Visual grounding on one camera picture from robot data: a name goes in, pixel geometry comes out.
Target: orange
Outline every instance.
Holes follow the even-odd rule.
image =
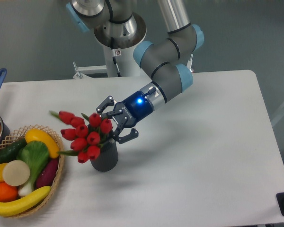
[[[18,197],[17,187],[10,186],[5,182],[0,183],[0,202],[11,202]]]

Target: tulip bouquet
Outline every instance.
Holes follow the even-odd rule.
[[[101,148],[109,139],[109,133],[113,128],[109,119],[102,119],[97,113],[91,116],[82,113],[83,118],[67,111],[59,113],[50,111],[50,114],[66,125],[72,126],[61,130],[62,137],[72,141],[71,150],[59,151],[59,154],[77,156],[79,163],[94,161],[99,157]]]

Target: cucumber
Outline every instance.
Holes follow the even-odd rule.
[[[3,148],[0,151],[0,164],[16,160],[18,152],[26,145],[25,138],[22,138]]]

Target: red tulip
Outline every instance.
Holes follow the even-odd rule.
[[[100,125],[101,132],[104,134],[109,133],[113,129],[112,122],[109,119],[103,120],[103,122]]]
[[[99,133],[92,131],[89,136],[87,136],[86,140],[90,145],[97,145],[100,142],[100,135]]]
[[[97,146],[90,146],[87,149],[87,155],[88,155],[90,160],[96,160],[97,157],[99,157],[99,155],[100,155],[100,148],[97,147]]]
[[[89,116],[89,124],[94,128],[99,127],[101,121],[101,117],[97,113],[93,113],[91,116]]]
[[[78,162],[79,162],[79,163],[85,163],[85,162],[87,162],[88,159],[89,159],[87,153],[84,153],[84,152],[82,152],[82,151],[79,152],[77,158],[78,158]]]
[[[71,126],[74,127],[74,128],[77,128],[79,125],[81,124],[84,124],[84,119],[81,118],[81,117],[74,117],[72,120],[71,120]]]
[[[74,140],[76,138],[76,130],[75,129],[62,129],[61,135],[66,140]]]
[[[70,124],[71,120],[75,117],[73,113],[67,112],[67,111],[60,111],[59,112],[59,118],[61,121],[63,121],[65,124]]]
[[[81,124],[76,128],[76,135],[81,138],[87,137],[89,129],[85,124]]]
[[[87,146],[87,141],[84,138],[77,138],[71,143],[71,149],[81,151]]]

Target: purple sweet potato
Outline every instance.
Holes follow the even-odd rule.
[[[36,180],[36,189],[43,186],[52,186],[58,169],[59,158],[51,159]]]

